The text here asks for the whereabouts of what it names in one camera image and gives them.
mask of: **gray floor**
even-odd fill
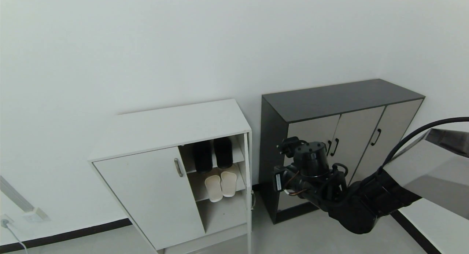
[[[255,254],[425,253],[392,217],[383,217],[373,231],[365,235],[348,232],[321,211],[273,225],[263,204],[258,203],[252,219]],[[245,236],[239,237],[192,254],[242,254],[245,242]],[[88,253],[154,254],[133,226],[29,249],[29,254]]]

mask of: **white wall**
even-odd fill
[[[469,115],[469,0],[407,2],[380,77],[426,95],[410,133],[435,120]],[[469,123],[440,128],[469,131]],[[402,212],[441,252],[469,249],[468,220],[424,199]]]
[[[1,173],[51,218],[20,239],[124,218],[86,163],[113,115],[376,77],[400,0],[1,0]],[[1,244],[14,242],[2,234]]]

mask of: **cabinet handle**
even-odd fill
[[[332,141],[328,140],[327,143],[329,144],[329,147],[327,148],[327,153],[326,153],[326,156],[329,155],[329,152],[330,152],[330,146],[332,145]]]
[[[335,144],[335,149],[333,152],[330,153],[332,157],[335,155],[335,151],[337,151],[337,146],[339,145],[339,139],[335,139],[335,142],[337,142],[337,144]]]
[[[374,146],[377,142],[378,142],[378,139],[380,138],[380,135],[381,135],[381,129],[378,129],[378,137],[376,138],[375,142],[373,143],[372,142],[372,146]]]
[[[254,191],[251,190],[251,200],[253,201],[252,205],[251,205],[251,210],[254,209],[254,207],[256,206],[256,194],[254,194]]]
[[[177,158],[174,158],[174,165],[176,166],[176,170],[177,170],[177,174],[179,174],[179,177],[182,177],[182,172],[181,172],[181,168],[179,167],[179,161],[177,160]]]

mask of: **white slipper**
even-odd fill
[[[236,193],[237,176],[232,172],[221,173],[221,191],[225,197],[233,197]]]
[[[220,176],[212,175],[205,180],[210,202],[218,202],[223,198],[220,186]]]

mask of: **shoe cabinet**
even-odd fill
[[[210,202],[192,146],[229,137],[236,194]],[[251,128],[235,100],[118,115],[89,163],[159,254],[183,254],[247,234],[251,253]]]

